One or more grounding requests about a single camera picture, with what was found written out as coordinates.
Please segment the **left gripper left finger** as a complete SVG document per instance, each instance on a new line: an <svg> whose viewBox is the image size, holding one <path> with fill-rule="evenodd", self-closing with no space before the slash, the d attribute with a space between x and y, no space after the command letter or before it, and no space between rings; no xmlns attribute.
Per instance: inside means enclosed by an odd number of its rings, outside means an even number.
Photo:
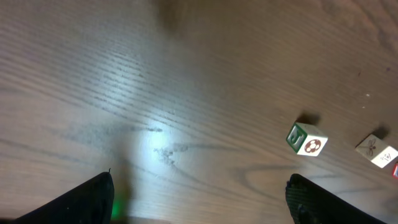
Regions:
<svg viewBox="0 0 398 224"><path fill-rule="evenodd" d="M113 179L109 172L102 172L12 222L18 224L109 224L113 200Z"/></svg>

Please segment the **white block red edge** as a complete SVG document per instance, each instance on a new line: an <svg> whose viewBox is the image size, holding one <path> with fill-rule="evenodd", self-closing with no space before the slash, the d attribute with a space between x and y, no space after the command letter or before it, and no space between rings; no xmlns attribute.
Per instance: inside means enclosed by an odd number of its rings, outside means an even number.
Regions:
<svg viewBox="0 0 398 224"><path fill-rule="evenodd" d="M393 168L393 170L392 170L392 176L393 176L394 178L398 179L398 163L396 163L396 164L394 165L394 168Z"/></svg>

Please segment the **white block soccer ball picture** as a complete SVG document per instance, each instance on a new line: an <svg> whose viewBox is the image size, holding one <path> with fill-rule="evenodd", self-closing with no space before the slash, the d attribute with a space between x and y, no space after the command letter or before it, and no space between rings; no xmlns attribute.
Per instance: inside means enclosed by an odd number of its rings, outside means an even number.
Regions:
<svg viewBox="0 0 398 224"><path fill-rule="evenodd" d="M297 155L317 157L325 147L328 136L315 125L295 122L286 141Z"/></svg>

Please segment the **white block dragonfly picture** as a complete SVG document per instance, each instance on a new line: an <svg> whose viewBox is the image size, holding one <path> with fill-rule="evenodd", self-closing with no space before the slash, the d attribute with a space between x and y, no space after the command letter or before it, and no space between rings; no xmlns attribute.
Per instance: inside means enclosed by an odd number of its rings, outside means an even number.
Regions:
<svg viewBox="0 0 398 224"><path fill-rule="evenodd" d="M397 149L373 134L361 141L355 150L380 168L384 168L397 157Z"/></svg>

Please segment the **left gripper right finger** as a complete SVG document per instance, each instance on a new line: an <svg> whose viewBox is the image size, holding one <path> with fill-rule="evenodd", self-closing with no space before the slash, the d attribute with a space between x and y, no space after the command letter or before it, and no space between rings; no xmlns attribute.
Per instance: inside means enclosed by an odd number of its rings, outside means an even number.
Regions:
<svg viewBox="0 0 398 224"><path fill-rule="evenodd" d="M300 174L287 181L285 200L295 224L385 224Z"/></svg>

